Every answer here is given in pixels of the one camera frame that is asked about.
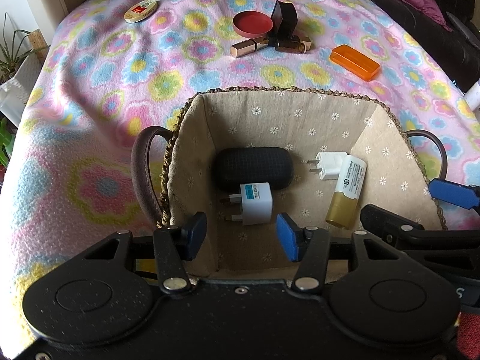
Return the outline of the gold white Cielo perfume bottle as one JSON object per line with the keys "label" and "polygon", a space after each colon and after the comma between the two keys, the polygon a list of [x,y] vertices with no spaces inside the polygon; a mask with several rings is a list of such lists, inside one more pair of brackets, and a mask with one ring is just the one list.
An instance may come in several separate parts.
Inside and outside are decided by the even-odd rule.
{"label": "gold white Cielo perfume bottle", "polygon": [[343,159],[334,194],[325,217],[327,224],[337,228],[352,226],[366,171],[367,164],[362,159],[352,155],[347,155]]}

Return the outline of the white UK plug adapter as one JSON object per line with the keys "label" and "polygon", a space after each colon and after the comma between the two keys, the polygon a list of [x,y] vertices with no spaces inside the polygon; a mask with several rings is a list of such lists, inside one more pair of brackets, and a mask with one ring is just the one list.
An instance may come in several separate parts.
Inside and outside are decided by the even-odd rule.
{"label": "white UK plug adapter", "polygon": [[240,193],[230,194],[229,202],[241,205],[240,214],[231,220],[243,226],[267,224],[272,217],[272,193],[269,183],[241,184]]}

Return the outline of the white US charger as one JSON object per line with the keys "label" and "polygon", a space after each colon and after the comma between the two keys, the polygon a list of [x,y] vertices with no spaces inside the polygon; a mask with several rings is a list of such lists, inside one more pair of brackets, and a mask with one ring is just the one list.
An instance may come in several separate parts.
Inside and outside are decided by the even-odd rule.
{"label": "white US charger", "polygon": [[337,180],[346,152],[319,152],[313,160],[307,164],[312,165],[309,170],[316,173],[320,180]]}

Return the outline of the black glasses case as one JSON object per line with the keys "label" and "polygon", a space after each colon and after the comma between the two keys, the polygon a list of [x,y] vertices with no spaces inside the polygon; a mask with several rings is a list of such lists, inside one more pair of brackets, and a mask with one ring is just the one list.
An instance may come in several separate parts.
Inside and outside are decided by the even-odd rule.
{"label": "black glasses case", "polygon": [[211,161],[211,184],[221,194],[235,194],[240,185],[268,183],[270,189],[287,188],[294,179],[294,163],[279,147],[229,148]]}

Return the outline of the woven fabric-lined basket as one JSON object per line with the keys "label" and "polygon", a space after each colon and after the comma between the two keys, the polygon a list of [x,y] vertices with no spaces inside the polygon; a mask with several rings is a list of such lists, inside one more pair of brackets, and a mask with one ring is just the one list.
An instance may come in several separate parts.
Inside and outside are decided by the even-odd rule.
{"label": "woven fabric-lined basket", "polygon": [[335,191],[307,164],[319,152],[346,152],[364,160],[367,171],[359,206],[374,204],[421,224],[446,228],[439,204],[428,191],[430,175],[408,134],[382,103],[366,96],[294,88],[215,89],[197,94],[172,127],[148,127],[133,145],[131,172],[145,216],[157,226],[181,226],[198,211],[207,216],[207,235],[185,267],[202,278],[290,278],[287,259],[269,223],[243,226],[231,220],[239,205],[218,193],[210,176],[214,156],[229,148],[279,147],[289,152],[294,179],[272,190],[272,213],[287,213],[299,225],[327,227]]}

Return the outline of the black leather sofa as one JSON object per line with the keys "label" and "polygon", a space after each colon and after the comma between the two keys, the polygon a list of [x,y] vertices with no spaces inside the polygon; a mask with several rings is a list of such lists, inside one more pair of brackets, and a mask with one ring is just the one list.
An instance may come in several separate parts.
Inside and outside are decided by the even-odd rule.
{"label": "black leather sofa", "polygon": [[479,0],[434,0],[451,31],[400,0],[372,0],[467,92],[479,80],[479,27],[473,23]]}

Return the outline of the orange plastic case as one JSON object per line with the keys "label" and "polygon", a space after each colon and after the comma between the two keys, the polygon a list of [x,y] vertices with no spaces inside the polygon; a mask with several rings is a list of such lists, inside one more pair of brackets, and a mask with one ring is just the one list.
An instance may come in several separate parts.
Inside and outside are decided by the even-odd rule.
{"label": "orange plastic case", "polygon": [[348,45],[332,49],[329,59],[364,81],[371,81],[381,70],[377,62]]}

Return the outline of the pink floral fleece blanket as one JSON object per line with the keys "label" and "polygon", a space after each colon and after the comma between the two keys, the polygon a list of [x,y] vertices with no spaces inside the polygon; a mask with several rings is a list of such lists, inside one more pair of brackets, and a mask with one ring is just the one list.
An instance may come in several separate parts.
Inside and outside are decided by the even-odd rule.
{"label": "pink floral fleece blanket", "polygon": [[[291,2],[308,37],[306,54],[269,46],[235,58],[241,11],[272,15],[277,0],[88,0],[59,25],[16,133],[1,187],[1,320],[22,320],[27,289],[118,231],[150,236],[154,225],[134,191],[131,156],[146,128],[170,128],[197,94],[215,89],[292,89],[366,96],[387,106],[430,179],[442,167],[479,183],[479,121],[459,88],[399,24],[370,0]],[[381,70],[364,81],[329,59],[348,45]],[[436,201],[444,230],[479,227],[479,216]]]}

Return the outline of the rose gold lipstick tube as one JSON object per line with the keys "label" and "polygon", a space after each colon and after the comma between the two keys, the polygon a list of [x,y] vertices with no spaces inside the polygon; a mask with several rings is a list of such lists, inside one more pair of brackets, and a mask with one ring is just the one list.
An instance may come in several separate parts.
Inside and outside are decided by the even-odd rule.
{"label": "rose gold lipstick tube", "polygon": [[269,39],[267,37],[258,37],[255,39],[247,39],[239,43],[233,44],[230,47],[230,55],[235,58],[240,58],[244,55],[255,53],[269,46]]}

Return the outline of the white plant pot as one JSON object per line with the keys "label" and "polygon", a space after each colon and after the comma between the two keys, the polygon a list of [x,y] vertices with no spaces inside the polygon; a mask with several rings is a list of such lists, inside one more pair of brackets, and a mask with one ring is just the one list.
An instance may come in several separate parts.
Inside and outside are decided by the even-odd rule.
{"label": "white plant pot", "polygon": [[19,127],[24,108],[41,72],[41,63],[35,54],[26,57],[12,78],[1,84],[1,113]]}

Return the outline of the round gold tin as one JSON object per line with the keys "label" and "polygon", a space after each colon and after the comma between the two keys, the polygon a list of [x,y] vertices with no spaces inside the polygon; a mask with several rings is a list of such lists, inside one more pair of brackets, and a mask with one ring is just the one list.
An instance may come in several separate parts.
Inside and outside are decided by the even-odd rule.
{"label": "round gold tin", "polygon": [[141,22],[153,15],[157,7],[156,0],[143,0],[126,11],[124,21],[129,24]]}

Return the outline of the potted green plant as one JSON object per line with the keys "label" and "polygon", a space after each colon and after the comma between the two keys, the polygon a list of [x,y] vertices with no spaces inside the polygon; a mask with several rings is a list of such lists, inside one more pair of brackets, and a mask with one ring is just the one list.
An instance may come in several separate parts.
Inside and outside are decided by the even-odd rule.
{"label": "potted green plant", "polygon": [[30,55],[42,55],[50,48],[39,30],[16,28],[5,12],[1,21],[1,84],[10,80]]}

